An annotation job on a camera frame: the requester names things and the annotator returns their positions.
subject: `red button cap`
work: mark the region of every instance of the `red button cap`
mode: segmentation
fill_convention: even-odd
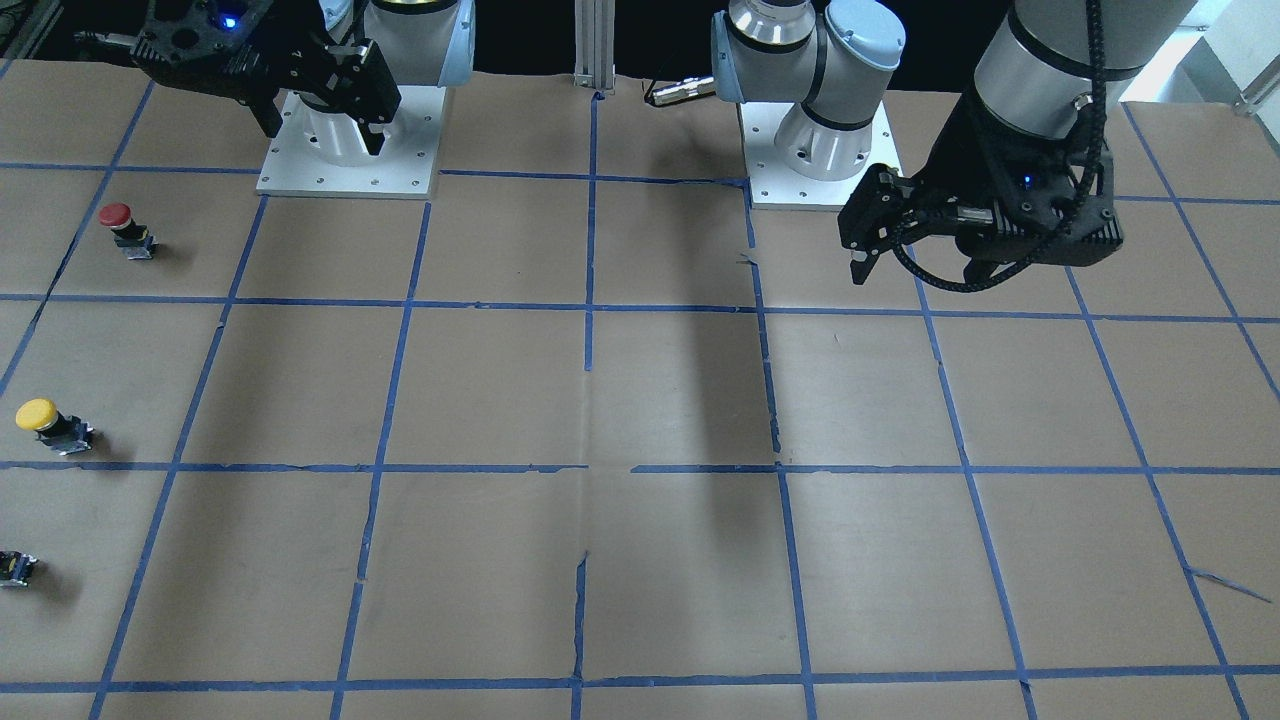
[[[97,222],[109,228],[122,228],[129,224],[133,211],[124,202],[113,202],[97,211]]]

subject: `yellow button cap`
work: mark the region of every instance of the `yellow button cap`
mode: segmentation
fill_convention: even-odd
[[[19,407],[18,416],[14,420],[24,430],[47,428],[58,420],[58,406],[51,400],[37,397]]]

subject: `white mounting plate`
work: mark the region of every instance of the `white mounting plate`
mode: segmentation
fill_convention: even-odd
[[[435,186],[444,128],[443,87],[404,86],[398,117],[406,135],[369,165],[346,168],[319,156],[302,132],[302,99],[284,101],[284,127],[271,141],[257,178],[259,195],[283,197],[385,197],[426,200]]]
[[[791,102],[744,102],[742,150],[746,154],[746,173],[751,178],[751,205],[762,210],[840,210],[849,202],[863,173],[874,163],[899,167],[897,145],[888,128],[884,104],[876,109],[872,120],[874,142],[872,154],[856,176],[845,181],[815,181],[792,170],[782,161],[782,154],[773,146],[782,118],[791,110]]]

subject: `black background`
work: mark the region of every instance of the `black background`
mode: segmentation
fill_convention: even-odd
[[[728,0],[617,0],[617,72],[684,79],[710,74],[710,17]],[[960,91],[1011,0],[882,0],[906,26],[891,87]],[[826,0],[817,3],[826,6]],[[64,0],[40,56],[72,59],[77,29],[133,35],[145,0]],[[502,74],[573,70],[573,0],[476,0],[476,69]]]

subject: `grid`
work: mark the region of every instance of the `grid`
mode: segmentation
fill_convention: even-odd
[[[0,69],[0,79],[9,70],[9,64]],[[1242,315],[1236,311],[1226,286],[1215,270],[1193,223],[1187,214],[1188,205],[1280,205],[1280,199],[1253,199],[1230,200],[1217,197],[1180,197],[1174,192],[1172,184],[1165,176],[1160,160],[1143,136],[1142,127],[1129,108],[1125,108],[1125,119],[1130,123],[1142,142],[1143,151],[1152,163],[1161,183],[1166,190],[1166,196],[1123,196],[1123,200],[1135,202],[1167,204],[1172,206],[1185,231],[1196,246],[1198,256],[1203,261],[1204,269],[1212,279],[1221,301],[1226,306],[1228,315],[1147,315],[1147,314],[1093,314],[1085,301],[1085,292],[1076,281],[1075,274],[1066,269],[1065,275],[1071,292],[1078,302],[1076,313],[1043,313],[1043,311],[984,311],[984,310],[946,310],[931,306],[929,296],[923,284],[915,282],[915,292],[919,301],[918,309],[882,309],[882,307],[795,307],[771,306],[765,299],[763,273],[768,268],[762,268],[751,255],[756,249],[755,223],[750,208],[750,192],[746,181],[740,178],[662,178],[662,177],[630,177],[602,174],[598,165],[599,155],[599,126],[600,106],[604,102],[623,101],[623,99],[605,99],[595,95],[590,99],[589,106],[582,111],[590,113],[590,165],[585,174],[576,173],[536,173],[536,172],[507,172],[507,170],[472,170],[472,169],[447,169],[444,176],[460,177],[503,177],[524,179],[556,179],[572,181],[588,184],[589,208],[588,227],[585,228],[585,254],[586,277],[584,279],[584,300],[581,304],[558,302],[483,302],[483,301],[431,301],[417,297],[419,283],[424,272],[424,258],[430,243],[431,205],[428,204],[421,217],[421,228],[417,237],[413,255],[412,270],[403,300],[376,300],[376,299],[297,299],[297,297],[242,297],[241,282],[251,260],[255,240],[259,234],[265,213],[271,204],[270,199],[261,199],[251,229],[243,243],[239,261],[236,266],[234,277],[225,296],[102,296],[102,295],[64,295],[58,293],[58,283],[63,277],[68,263],[77,251],[81,238],[86,234],[95,209],[101,204],[102,195],[111,178],[119,173],[210,173],[210,174],[256,174],[252,168],[172,168],[124,165],[122,158],[129,145],[131,137],[138,126],[138,120],[152,96],[154,86],[147,86],[141,100],[133,111],[132,119],[125,129],[111,161],[105,165],[65,165],[56,163],[0,163],[0,169],[9,170],[84,170],[101,172],[102,179],[97,186],[93,200],[84,209],[78,229],[74,233],[65,255],[58,266],[52,282],[45,293],[9,293],[0,295],[0,301],[37,301],[40,305],[28,324],[26,332],[18,342],[12,359],[8,360],[3,377],[0,377],[0,396],[5,393],[22,364],[23,356],[36,334],[44,311],[54,304],[137,304],[137,305],[209,305],[220,307],[219,325],[212,333],[209,350],[205,355],[195,392],[191,397],[184,421],[182,424],[177,446],[168,462],[124,462],[124,461],[32,461],[32,460],[0,460],[0,469],[20,469],[28,471],[59,470],[65,468],[81,468],[100,471],[156,471],[164,473],[164,482],[159,492],[154,514],[148,525],[142,553],[137,560],[128,597],[124,603],[122,616],[114,635],[114,641],[108,655],[106,664],[99,682],[4,682],[0,679],[0,696],[4,694],[73,694],[90,693],[93,702],[90,708],[90,720],[96,720],[102,715],[104,705],[109,696],[119,693],[195,693],[195,692],[307,692],[323,693],[332,697],[330,717],[337,720],[343,716],[344,700],[351,692],[366,691],[451,691],[451,689],[476,689],[476,691],[520,691],[520,689],[558,689],[567,691],[571,697],[570,716],[579,720],[584,716],[584,691],[594,688],[678,688],[678,687],[749,687],[749,685],[794,685],[804,692],[804,708],[806,717],[819,716],[819,701],[815,688],[827,685],[869,685],[869,684],[899,684],[899,683],[983,683],[983,682],[1016,682],[1020,689],[1025,715],[1030,719],[1038,717],[1036,703],[1034,682],[1048,679],[1093,679],[1093,678],[1144,678],[1144,676],[1212,676],[1221,678],[1228,685],[1231,701],[1240,717],[1251,717],[1249,707],[1238,687],[1238,678],[1251,675],[1280,675],[1280,664],[1233,664],[1215,628],[1208,606],[1202,596],[1197,577],[1204,573],[1193,568],[1184,552],[1179,533],[1174,527],[1172,516],[1166,506],[1161,488],[1161,478],[1176,475],[1253,475],[1274,477],[1280,474],[1276,466],[1231,466],[1231,465],[1157,465],[1148,461],[1147,451],[1139,437],[1138,424],[1130,413],[1125,395],[1121,392],[1121,383],[1112,368],[1103,334],[1098,329],[1100,322],[1115,323],[1169,323],[1169,324],[1204,324],[1204,325],[1235,325],[1245,341],[1257,369],[1262,373],[1276,401],[1280,401],[1280,388],[1263,354],[1252,336],[1252,329],[1262,325],[1280,323],[1280,316],[1275,315]],[[750,265],[751,290],[754,305],[663,305],[663,304],[599,304],[596,302],[596,223],[598,223],[598,190],[604,183],[641,183],[641,184],[716,184],[740,190],[742,196],[742,213],[745,218],[746,237],[744,238],[744,252]],[[397,343],[390,365],[390,379],[385,391],[384,413],[380,430],[378,433],[376,455],[372,464],[273,464],[273,462],[241,462],[241,464],[215,464],[192,462],[184,460],[187,441],[196,421],[197,411],[206,392],[210,375],[219,361],[219,350],[223,342],[223,329],[230,318],[233,309],[238,306],[333,306],[333,307],[388,307],[401,309],[401,322],[397,334]],[[776,477],[777,493],[782,510],[783,537],[786,539],[787,573],[791,584],[791,601],[795,615],[795,634],[797,641],[797,673],[772,673],[750,675],[621,675],[612,678],[590,678],[584,674],[584,657],[591,648],[585,641],[586,611],[591,601],[590,594],[590,556],[584,556],[576,566],[572,579],[576,602],[573,605],[573,637],[572,646],[575,660],[572,670],[563,676],[545,678],[419,678],[419,679],[390,679],[369,680],[349,678],[353,648],[358,641],[357,628],[364,605],[365,582],[369,574],[370,555],[374,547],[374,538],[379,528],[380,496],[383,480],[396,474],[511,474],[522,475],[527,473],[554,474],[566,470],[586,470],[590,464],[572,462],[563,465],[547,464],[406,464],[388,461],[388,446],[392,438],[396,419],[396,407],[399,395],[399,384],[407,346],[410,343],[413,315],[419,310],[517,310],[517,311],[549,311],[581,314],[585,322],[582,348],[582,366],[586,372],[593,372],[596,364],[595,357],[595,322],[600,314],[741,314],[753,315],[755,319],[760,360],[763,368],[764,398],[768,406],[769,437],[776,461],[772,464],[691,464],[671,465],[652,464],[636,465],[630,473],[635,475],[646,474],[723,474],[723,475],[765,475]],[[933,359],[937,363],[937,377],[945,398],[947,424],[952,434],[959,464],[929,464],[929,465],[815,465],[782,461],[782,437],[786,427],[780,420],[777,391],[774,387],[774,361],[771,352],[769,325],[774,318],[804,316],[804,315],[836,315],[836,316],[897,316],[919,318],[925,328]],[[945,342],[940,337],[936,322],[940,319],[1004,319],[1004,320],[1037,320],[1037,322],[1073,322],[1083,324],[1092,340],[1097,352],[1097,360],[1106,375],[1110,392],[1124,420],[1129,441],[1133,445],[1138,462],[1132,465],[992,465],[978,464],[970,460],[966,447],[965,433],[961,429],[961,409],[957,407],[956,397],[952,393],[952,382],[948,378],[947,364],[945,363]],[[356,580],[352,583],[349,610],[344,625],[342,652],[337,676],[333,680],[282,680],[282,682],[256,682],[256,680],[210,680],[210,682],[137,682],[115,679],[116,664],[120,659],[138,596],[147,575],[152,551],[160,536],[161,524],[166,515],[166,509],[175,479],[182,473],[293,473],[305,470],[320,474],[361,474],[369,480],[369,514],[361,534],[358,564]],[[947,670],[947,671],[867,671],[867,673],[820,673],[815,671],[810,659],[809,629],[806,623],[804,588],[801,587],[803,557],[797,547],[795,518],[792,512],[791,483],[797,477],[836,473],[849,475],[911,475],[911,474],[950,474],[961,475],[965,480],[969,500],[973,506],[974,519],[982,536],[982,544],[986,552],[986,561],[991,573],[991,582],[998,598],[1000,614],[1007,633],[1007,643],[1012,657],[1012,667],[1001,670]],[[1005,571],[1001,568],[1001,557],[997,552],[997,542],[993,538],[988,523],[988,510],[978,479],[983,475],[1137,475],[1147,480],[1151,496],[1156,503],[1164,529],[1167,533],[1178,562],[1183,568],[1187,589],[1194,602],[1196,610],[1203,623],[1203,629],[1216,656],[1216,664],[1198,665],[1133,665],[1133,666],[1100,666],[1100,667],[1029,667],[1024,659],[1023,642],[1020,641],[1016,614],[1010,601],[1009,589],[1005,583]],[[1266,716],[1266,711],[1254,711],[1253,716]]]

